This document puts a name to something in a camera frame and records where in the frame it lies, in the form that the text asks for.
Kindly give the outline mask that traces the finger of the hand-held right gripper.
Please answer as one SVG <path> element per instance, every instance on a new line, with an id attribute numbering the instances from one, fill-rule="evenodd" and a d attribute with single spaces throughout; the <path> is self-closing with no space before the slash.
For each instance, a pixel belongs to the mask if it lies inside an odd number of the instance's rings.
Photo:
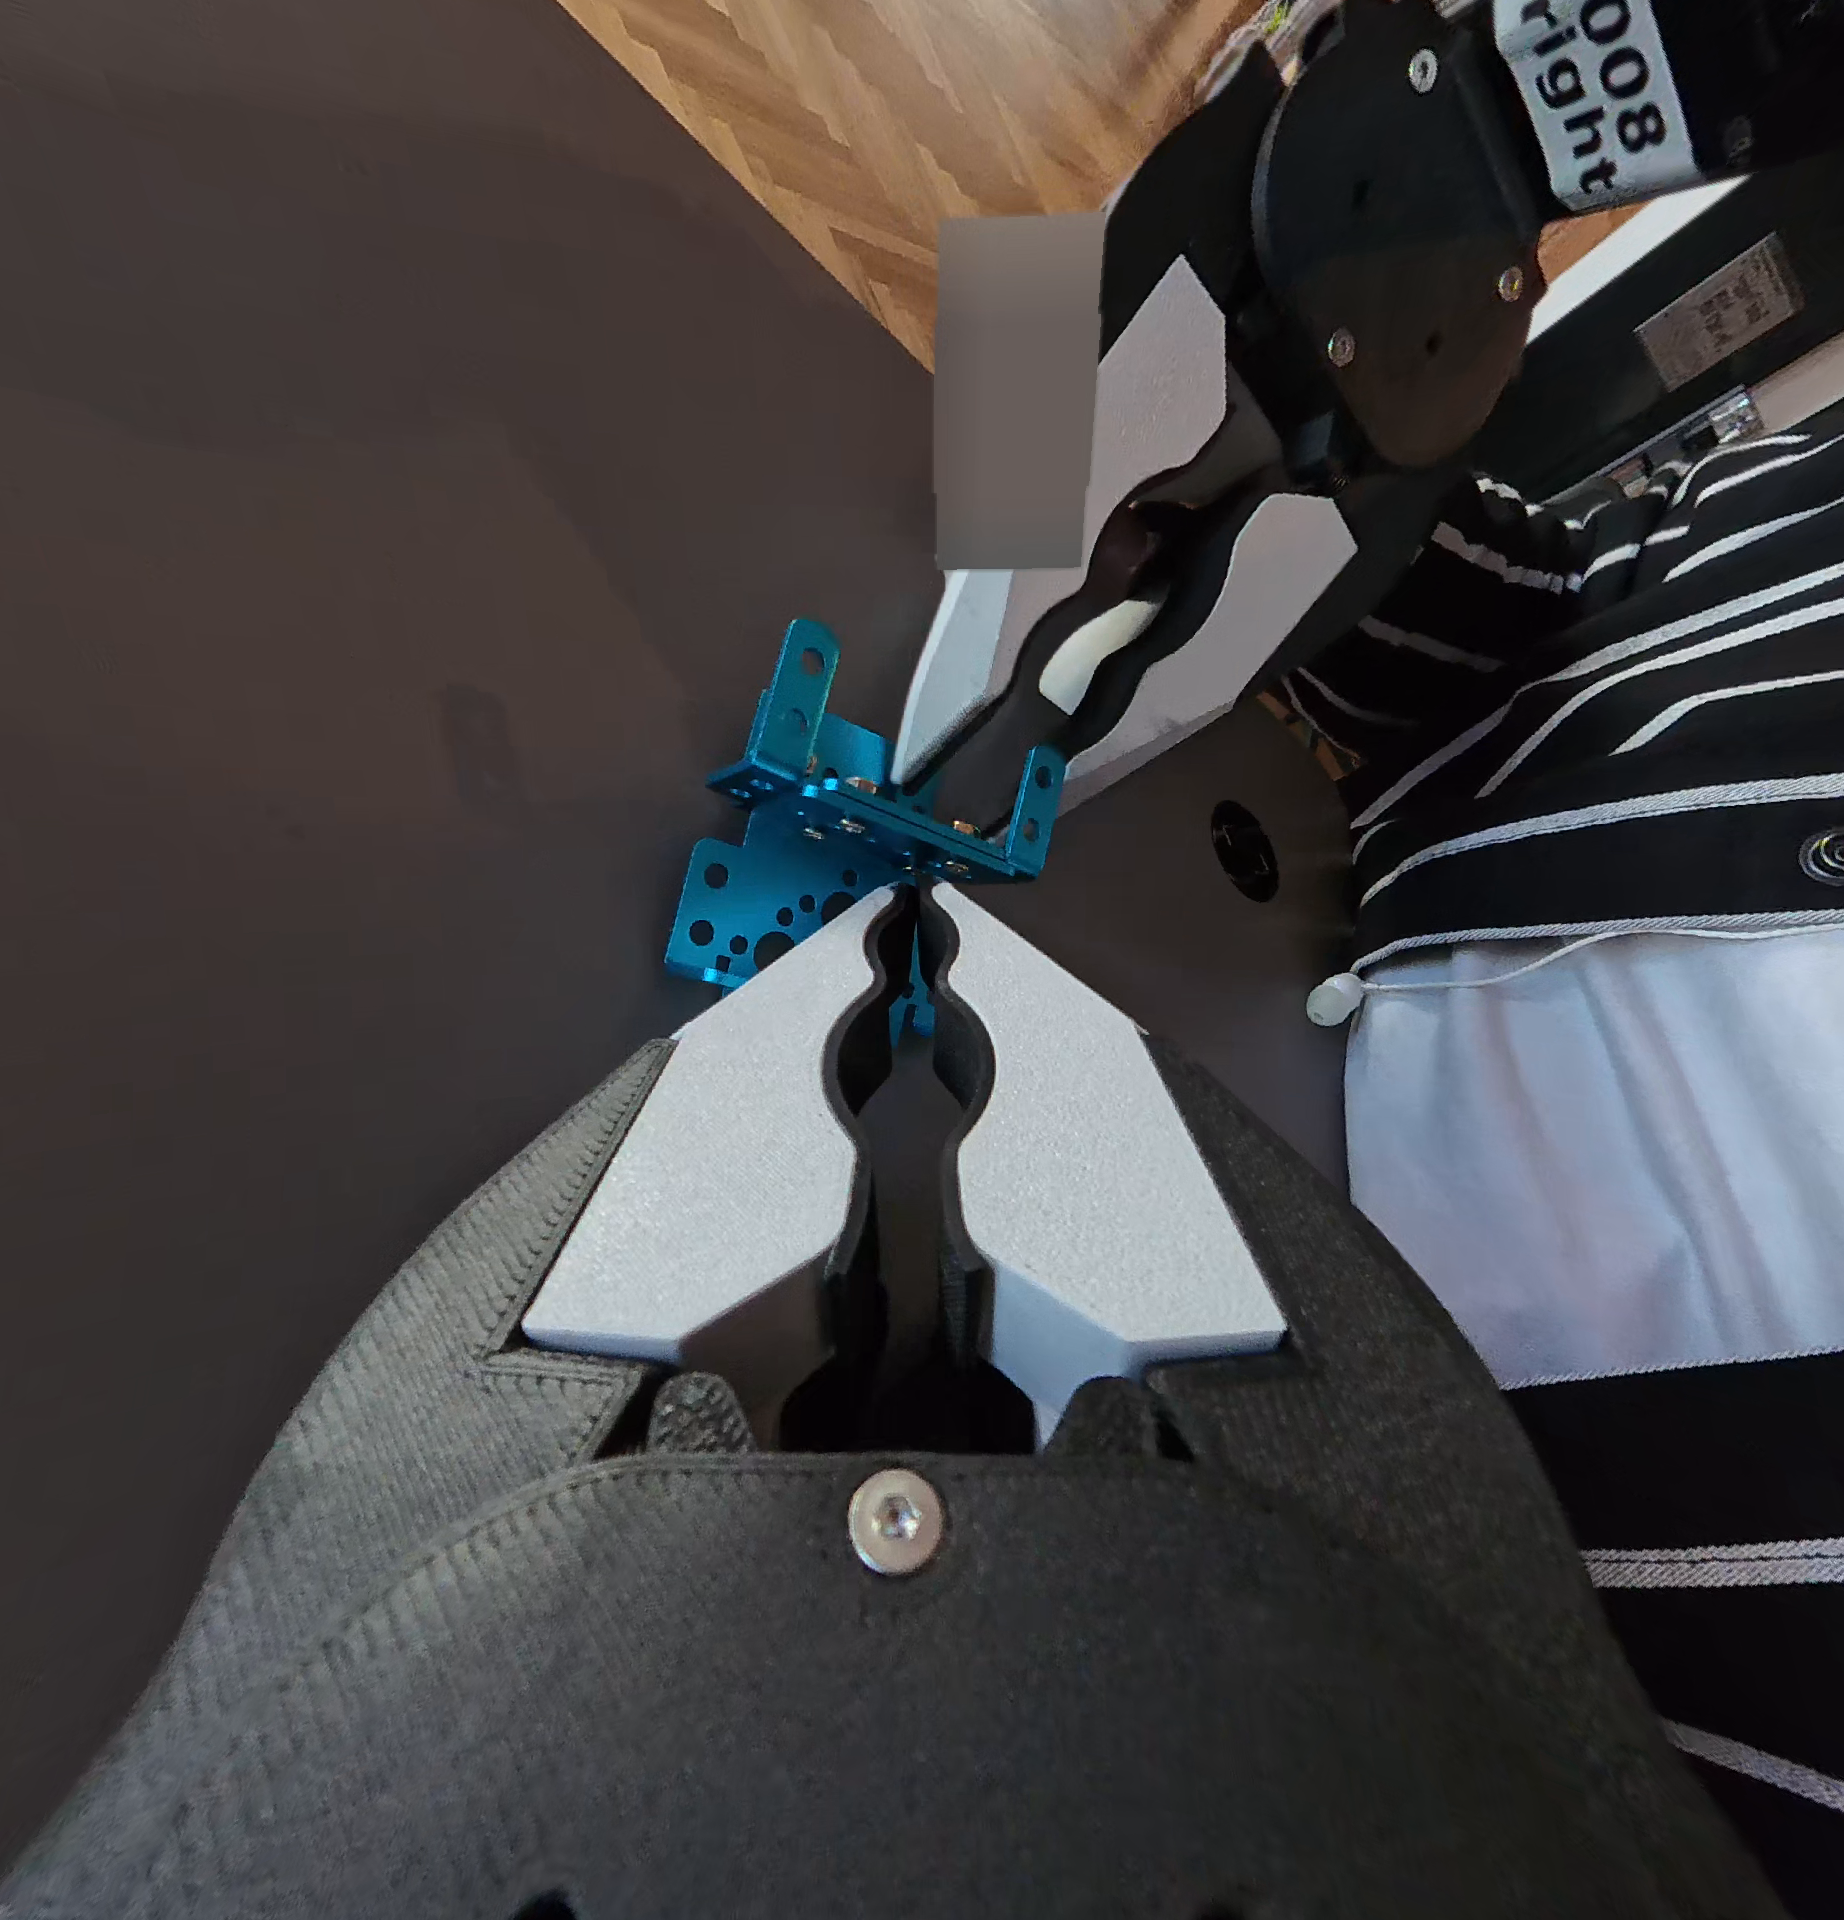
<path id="1" fill-rule="evenodd" d="M 1227 323 L 1186 256 L 1179 256 L 1104 352 L 1083 532 L 1096 542 L 1130 491 L 1185 467 L 1229 411 Z M 967 721 L 1007 692 L 1037 621 L 1086 581 L 1073 567 L 951 569 L 910 678 L 890 774 L 915 778 Z M 1064 636 L 1039 689 L 1077 713 L 1102 660 L 1141 636 L 1155 603 L 1113 587 L 1106 609 Z"/>
<path id="2" fill-rule="evenodd" d="M 1445 480 L 1378 480 L 1352 513 L 1328 495 L 1247 497 L 1236 532 L 1067 636 L 1039 692 L 1073 721 L 1062 796 L 1092 800 L 1227 713 L 1309 620 L 1341 636 L 1415 555 Z"/>

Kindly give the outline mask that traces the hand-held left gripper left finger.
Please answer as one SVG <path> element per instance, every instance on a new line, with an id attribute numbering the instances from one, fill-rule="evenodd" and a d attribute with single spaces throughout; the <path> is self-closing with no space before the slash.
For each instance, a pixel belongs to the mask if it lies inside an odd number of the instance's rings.
<path id="1" fill-rule="evenodd" d="M 681 1026 L 525 1311 L 529 1344 L 711 1373 L 765 1443 L 857 1342 L 885 889 Z"/>

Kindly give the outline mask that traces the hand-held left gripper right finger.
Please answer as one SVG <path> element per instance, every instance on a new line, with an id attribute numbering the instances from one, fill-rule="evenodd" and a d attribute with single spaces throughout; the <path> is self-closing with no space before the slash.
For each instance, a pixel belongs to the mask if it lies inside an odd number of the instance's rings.
<path id="1" fill-rule="evenodd" d="M 1275 1352 L 1288 1319 L 1149 1034 L 972 894 L 932 886 L 934 1072 L 959 1358 L 1030 1403 L 1047 1448 L 1095 1380 Z"/>

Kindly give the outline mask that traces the blue metal bracket assembly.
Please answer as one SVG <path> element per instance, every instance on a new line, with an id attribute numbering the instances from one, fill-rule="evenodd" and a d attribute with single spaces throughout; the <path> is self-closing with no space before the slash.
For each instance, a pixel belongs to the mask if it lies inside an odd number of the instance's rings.
<path id="1" fill-rule="evenodd" d="M 1029 752 L 1002 831 L 943 818 L 938 780 L 903 789 L 887 736 L 830 713 L 840 657 L 833 630 L 790 621 L 743 756 L 708 778 L 743 812 L 743 837 L 695 846 L 665 949 L 670 973 L 731 993 L 873 892 L 1042 873 L 1064 756 Z"/>

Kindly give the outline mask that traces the black desk grommet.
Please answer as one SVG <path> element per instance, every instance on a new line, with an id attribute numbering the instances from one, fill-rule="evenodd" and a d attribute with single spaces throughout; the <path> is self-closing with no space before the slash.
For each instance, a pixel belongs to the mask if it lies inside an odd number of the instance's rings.
<path id="1" fill-rule="evenodd" d="M 1268 828 L 1238 800 L 1215 803 L 1209 819 L 1212 851 L 1229 881 L 1250 902 L 1267 904 L 1281 889 L 1281 860 Z"/>

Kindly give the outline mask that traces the dark brown desk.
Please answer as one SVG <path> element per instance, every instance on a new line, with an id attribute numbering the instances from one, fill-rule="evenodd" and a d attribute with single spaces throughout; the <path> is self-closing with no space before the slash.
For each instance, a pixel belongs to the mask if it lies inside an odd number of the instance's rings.
<path id="1" fill-rule="evenodd" d="M 932 379 L 559 3 L 0 3 L 0 1880 L 665 971 Z"/>

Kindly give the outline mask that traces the black white-striped shirt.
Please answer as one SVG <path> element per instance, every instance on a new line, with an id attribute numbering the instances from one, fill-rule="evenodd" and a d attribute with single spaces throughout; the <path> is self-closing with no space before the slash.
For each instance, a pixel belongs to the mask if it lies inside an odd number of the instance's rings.
<path id="1" fill-rule="evenodd" d="M 1349 770 L 1346 969 L 1844 924 L 1844 409 L 1568 515 L 1463 480 L 1276 695 Z M 1844 1916 L 1844 1349 L 1499 1386 L 1668 1738 L 1785 1906 Z"/>

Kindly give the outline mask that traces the black white-edged cabinet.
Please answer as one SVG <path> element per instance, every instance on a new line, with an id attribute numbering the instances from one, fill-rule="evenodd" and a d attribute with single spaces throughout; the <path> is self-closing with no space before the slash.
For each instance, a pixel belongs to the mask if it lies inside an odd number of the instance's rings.
<path id="1" fill-rule="evenodd" d="M 1531 499 L 1844 405 L 1844 154 L 1567 221 L 1473 461 Z"/>

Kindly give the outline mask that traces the white undershirt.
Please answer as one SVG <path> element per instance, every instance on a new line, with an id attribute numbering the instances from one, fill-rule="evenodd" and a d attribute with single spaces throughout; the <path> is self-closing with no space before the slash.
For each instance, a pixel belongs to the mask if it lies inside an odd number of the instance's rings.
<path id="1" fill-rule="evenodd" d="M 1844 1349 L 1844 924 L 1390 963 L 1344 1123 L 1505 1386 Z"/>

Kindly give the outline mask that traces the white drawstring with bead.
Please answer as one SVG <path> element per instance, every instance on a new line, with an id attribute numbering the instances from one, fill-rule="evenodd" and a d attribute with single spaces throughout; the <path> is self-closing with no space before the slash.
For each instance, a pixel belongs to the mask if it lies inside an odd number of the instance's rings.
<path id="1" fill-rule="evenodd" d="M 1318 982 L 1306 1015 L 1341 1028 L 1374 999 L 1399 995 L 1582 991 L 1597 1002 L 1634 998 L 1654 1010 L 1714 1013 L 1742 995 L 1768 966 L 1736 951 L 1811 940 L 1811 924 L 1758 917 L 1615 920 L 1585 926 L 1476 927 L 1402 940 Z"/>

